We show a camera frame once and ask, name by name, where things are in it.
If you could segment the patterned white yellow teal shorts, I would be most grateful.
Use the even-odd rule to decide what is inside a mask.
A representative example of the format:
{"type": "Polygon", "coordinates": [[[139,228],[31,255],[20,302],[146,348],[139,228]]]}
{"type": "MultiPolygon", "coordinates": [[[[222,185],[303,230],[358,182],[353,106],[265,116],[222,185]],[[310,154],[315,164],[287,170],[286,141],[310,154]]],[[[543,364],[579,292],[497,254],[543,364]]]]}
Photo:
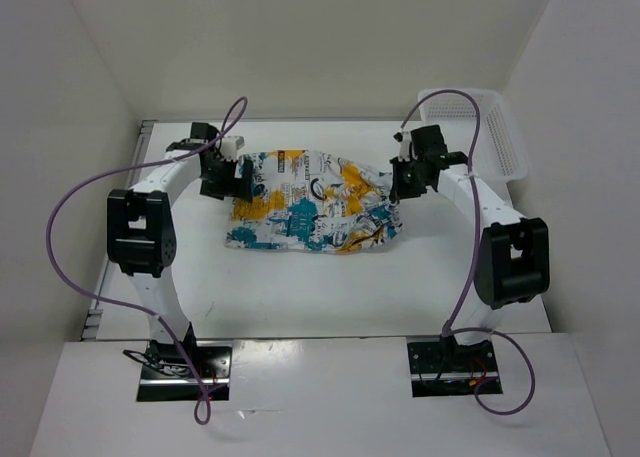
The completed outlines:
{"type": "Polygon", "coordinates": [[[350,254],[403,229],[389,172],[317,150],[244,154],[239,164],[253,166],[252,200],[232,201],[228,248],[350,254]]]}

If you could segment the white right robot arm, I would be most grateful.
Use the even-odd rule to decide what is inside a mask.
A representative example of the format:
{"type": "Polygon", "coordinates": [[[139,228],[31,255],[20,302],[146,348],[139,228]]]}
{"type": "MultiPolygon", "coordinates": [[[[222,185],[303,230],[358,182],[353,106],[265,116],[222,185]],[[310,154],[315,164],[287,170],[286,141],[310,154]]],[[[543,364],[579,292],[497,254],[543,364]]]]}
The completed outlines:
{"type": "Polygon", "coordinates": [[[460,370],[474,356],[472,344],[496,332],[502,310],[528,303],[550,285],[549,229],[502,199],[473,171],[472,154],[451,152],[437,125],[394,134],[391,200],[418,198],[433,190],[473,228],[470,269],[441,334],[440,362],[460,370]]]}

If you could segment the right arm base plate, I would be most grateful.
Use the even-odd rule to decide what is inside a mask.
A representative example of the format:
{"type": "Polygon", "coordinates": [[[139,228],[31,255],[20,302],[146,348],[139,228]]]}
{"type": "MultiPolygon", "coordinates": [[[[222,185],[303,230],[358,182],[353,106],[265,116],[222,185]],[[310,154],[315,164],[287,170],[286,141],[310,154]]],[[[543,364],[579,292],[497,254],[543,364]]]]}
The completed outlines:
{"type": "Polygon", "coordinates": [[[406,343],[413,398],[502,393],[493,344],[461,345],[437,336],[406,343]]]}

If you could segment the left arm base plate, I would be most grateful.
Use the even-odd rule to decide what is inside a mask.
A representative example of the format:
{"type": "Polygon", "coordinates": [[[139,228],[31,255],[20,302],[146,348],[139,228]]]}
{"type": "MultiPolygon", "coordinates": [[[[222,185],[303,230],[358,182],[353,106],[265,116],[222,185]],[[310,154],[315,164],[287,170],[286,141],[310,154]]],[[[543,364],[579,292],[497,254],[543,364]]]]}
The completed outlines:
{"type": "MultiPolygon", "coordinates": [[[[198,341],[191,348],[192,361],[209,390],[211,402],[228,401],[233,344],[230,341],[198,341]]],[[[156,345],[144,352],[124,350],[123,354],[141,365],[137,402],[195,402],[201,395],[197,380],[174,351],[161,357],[156,345]]]]}

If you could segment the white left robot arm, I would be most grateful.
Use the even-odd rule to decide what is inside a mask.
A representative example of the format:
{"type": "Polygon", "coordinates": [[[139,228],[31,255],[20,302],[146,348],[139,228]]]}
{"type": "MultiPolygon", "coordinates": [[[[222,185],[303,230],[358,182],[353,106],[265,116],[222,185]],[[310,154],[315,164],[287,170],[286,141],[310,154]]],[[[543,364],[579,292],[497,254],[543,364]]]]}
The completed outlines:
{"type": "Polygon", "coordinates": [[[200,194],[217,199],[253,200],[254,166],[243,163],[241,136],[224,136],[211,124],[195,122],[189,136],[171,143],[164,159],[126,190],[107,198],[107,254],[134,285],[148,316],[151,339],[170,345],[164,364],[175,375],[196,371],[198,349],[186,343],[192,324],[183,312],[171,266],[178,244],[172,205],[198,181],[200,194]]]}

